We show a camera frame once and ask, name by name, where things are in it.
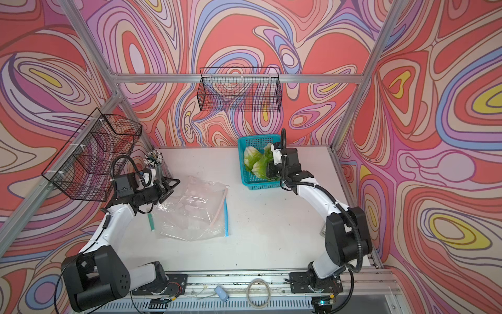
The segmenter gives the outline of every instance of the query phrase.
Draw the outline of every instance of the black cable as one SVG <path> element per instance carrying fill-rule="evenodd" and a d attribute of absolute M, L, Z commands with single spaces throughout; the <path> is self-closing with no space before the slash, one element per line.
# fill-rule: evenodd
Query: black cable
<path fill-rule="evenodd" d="M 111 167 L 110 167 L 111 179 L 115 180 L 115 165 L 122 158 L 125 158 L 125 159 L 127 159 L 128 161 L 131 162 L 131 164 L 133 165 L 134 171 L 138 174 L 138 176 L 140 177 L 141 182 L 146 187 L 147 185 L 145 183 L 145 179 L 143 179 L 143 176 L 140 174 L 140 171 L 138 170 L 138 167 L 136 167 L 136 163 L 134 162 L 134 160 L 130 156 L 128 156 L 128 155 L 120 155 L 120 156 L 118 156 L 117 158 L 115 158 L 111 162 Z"/>
<path fill-rule="evenodd" d="M 348 268 L 347 270 L 350 273 L 350 290 L 348 291 L 348 296 L 343 301 L 343 303 L 340 304 L 340 306 L 338 306 L 334 310 L 331 310 L 331 311 L 327 312 L 326 314 L 333 314 L 333 313 L 336 313 L 336 312 L 340 311 L 342 308 L 344 308 L 347 305 L 347 303 L 350 300 L 350 297 L 352 297 L 352 293 L 354 292 L 354 273 L 352 272 L 352 270 L 350 268 Z"/>
<path fill-rule="evenodd" d="M 148 187 L 150 184 L 152 184 L 152 171 L 150 170 L 150 173 L 148 174 L 148 183 L 145 183 L 145 187 Z"/>
<path fill-rule="evenodd" d="M 286 164 L 287 164 L 287 160 L 288 160 L 288 154 L 286 154 L 286 129 L 283 128 L 282 131 L 281 131 L 281 155 L 282 155 L 282 166 L 283 166 L 283 169 L 282 169 L 282 173 L 281 173 L 281 182 L 279 183 L 279 185 L 281 186 L 281 189 L 283 190 L 286 190 L 286 191 L 290 191 L 288 189 L 286 189 L 285 187 L 283 187 L 283 182 L 286 181 Z"/>
<path fill-rule="evenodd" d="M 133 306 L 134 308 L 138 311 L 139 314 L 145 314 L 143 312 L 141 312 L 137 307 L 136 307 L 136 304 L 134 304 L 134 300 L 133 300 L 133 292 L 129 292 L 129 295 L 131 296 L 131 302 L 133 303 Z"/>
<path fill-rule="evenodd" d="M 289 282 L 290 284 L 305 284 L 305 282 L 300 282 L 300 281 L 291 280 L 291 279 L 287 279 L 287 278 L 285 278 L 284 281 Z"/>
<path fill-rule="evenodd" d="M 355 224 L 355 222 L 352 219 L 352 217 L 350 216 L 350 214 L 347 213 L 347 211 L 340 204 L 337 203 L 337 200 L 331 195 L 331 193 L 328 190 L 326 190 L 325 188 L 323 188 L 322 186 L 320 186 L 318 184 L 313 184 L 311 182 L 286 182 L 286 181 L 285 181 L 285 184 L 286 184 L 286 186 L 289 186 L 289 185 L 311 186 L 313 188 L 321 190 L 333 202 L 333 204 L 335 204 L 336 208 L 338 208 L 340 210 L 342 216 L 345 218 L 345 220 L 347 220 L 348 224 L 352 228 L 352 232 L 354 233 L 354 238 L 357 243 L 357 264 L 356 264 L 356 267 L 354 267 L 354 266 L 352 266 L 352 264 L 348 264 L 348 263 L 347 263 L 346 267 L 347 267 L 347 269 L 351 269 L 356 273 L 360 272 L 361 268 L 362 268 L 362 255 L 363 255 L 362 239 L 361 239 L 361 234 L 359 234 L 359 228 Z"/>
<path fill-rule="evenodd" d="M 97 243 L 97 240 L 99 239 L 99 237 L 101 237 L 101 235 L 103 234 L 103 231 L 104 229 L 101 229 L 101 232 L 99 233 L 99 235 L 97 236 L 96 240 L 94 240 L 94 243 L 91 244 L 87 249 L 85 249 L 82 253 L 79 253 L 77 254 L 77 256 L 75 256 L 74 259 L 71 260 L 71 262 L 69 262 L 68 264 L 66 264 L 65 267 L 63 267 L 63 269 L 61 270 L 61 274 L 59 275 L 58 277 L 58 280 L 56 281 L 56 287 L 54 288 L 54 310 L 56 310 L 56 314 L 60 314 L 59 313 L 59 310 L 58 310 L 58 306 L 57 306 L 57 300 L 56 300 L 56 294 L 58 292 L 58 286 L 59 286 L 59 282 L 61 281 L 61 277 L 63 276 L 63 273 L 64 271 L 66 270 L 66 267 L 68 267 L 68 265 L 70 265 L 71 263 L 73 263 L 77 258 L 79 258 L 80 256 L 82 256 L 85 252 L 87 252 L 87 250 L 89 250 L 90 248 L 92 248 L 92 246 L 94 246 L 94 244 Z"/>
<path fill-rule="evenodd" d="M 102 308 L 105 304 L 101 304 L 100 306 L 98 306 L 97 308 L 93 309 L 92 311 L 90 311 L 89 313 L 86 313 L 86 314 L 91 314 L 92 312 L 95 312 L 97 310 L 99 310 L 100 308 Z"/>
<path fill-rule="evenodd" d="M 140 210 L 139 208 L 138 208 L 138 211 L 139 211 L 140 213 L 142 213 L 142 214 L 149 214 L 149 213 L 151 213 L 151 212 L 152 212 L 152 209 L 154 209 L 154 204 L 153 204 L 153 203 L 152 203 L 152 207 L 150 207 L 150 210 L 149 210 L 148 212 L 144 212 L 144 211 Z"/>

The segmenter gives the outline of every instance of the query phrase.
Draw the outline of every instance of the lettuce leaf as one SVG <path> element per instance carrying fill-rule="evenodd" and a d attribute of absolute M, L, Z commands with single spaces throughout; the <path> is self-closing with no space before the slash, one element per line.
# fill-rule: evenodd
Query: lettuce leaf
<path fill-rule="evenodd" d="M 258 149 L 248 146 L 244 150 L 244 166 L 246 170 L 252 172 L 254 164 L 262 157 Z"/>
<path fill-rule="evenodd" d="M 272 153 L 272 143 L 268 143 L 265 146 L 263 154 L 269 159 L 274 159 L 274 154 Z"/>
<path fill-rule="evenodd" d="M 253 174 L 260 179 L 267 178 L 267 165 L 269 163 L 269 158 L 264 154 L 254 165 Z"/>

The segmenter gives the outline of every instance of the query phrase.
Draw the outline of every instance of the black bracket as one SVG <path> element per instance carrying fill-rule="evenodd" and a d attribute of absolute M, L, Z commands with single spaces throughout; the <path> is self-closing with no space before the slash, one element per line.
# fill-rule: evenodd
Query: black bracket
<path fill-rule="evenodd" d="M 144 291 L 136 289 L 133 291 L 133 295 L 182 295 L 185 294 L 187 286 L 187 274 L 166 274 L 167 286 L 161 293 L 153 293 L 151 291 Z"/>
<path fill-rule="evenodd" d="M 330 276 L 323 279 L 322 285 L 318 287 L 309 286 L 307 272 L 289 273 L 287 282 L 291 286 L 291 293 L 332 293 L 337 295 L 343 292 L 342 282 L 340 277 Z"/>

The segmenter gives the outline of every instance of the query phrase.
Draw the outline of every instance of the ziplock bag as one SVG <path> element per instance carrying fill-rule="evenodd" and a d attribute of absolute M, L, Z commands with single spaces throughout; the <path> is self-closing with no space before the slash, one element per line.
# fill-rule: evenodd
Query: ziplock bag
<path fill-rule="evenodd" d="M 225 236 L 225 198 L 223 183 L 188 177 L 181 196 L 170 196 L 154 206 L 155 232 L 185 241 Z"/>

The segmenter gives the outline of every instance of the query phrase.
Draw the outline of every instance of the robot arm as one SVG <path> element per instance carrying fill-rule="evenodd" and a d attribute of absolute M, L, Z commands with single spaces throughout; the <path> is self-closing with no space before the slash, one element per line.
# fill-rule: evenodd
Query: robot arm
<path fill-rule="evenodd" d="M 160 292 L 167 285 L 162 265 L 156 261 L 128 269 L 114 248 L 123 239 L 127 226 L 144 204 L 163 202 L 179 184 L 179 180 L 161 177 L 156 179 L 153 169 L 146 169 L 142 183 L 134 173 L 114 179 L 114 193 L 104 209 L 105 216 L 89 242 L 75 256 L 67 257 L 62 267 L 62 277 L 71 307 L 83 311 L 122 298 L 139 287 Z"/>
<path fill-rule="evenodd" d="M 273 144 L 272 152 L 274 160 L 268 165 L 268 177 L 280 177 L 281 185 L 308 201 L 326 219 L 326 251 L 308 265 L 311 286 L 322 285 L 324 279 L 336 277 L 346 268 L 358 272 L 362 257 L 372 251 L 364 211 L 337 201 L 309 171 L 302 170 L 297 149 L 286 147 L 284 129 L 281 141 Z M 354 259 L 357 259 L 356 267 L 348 264 Z"/>

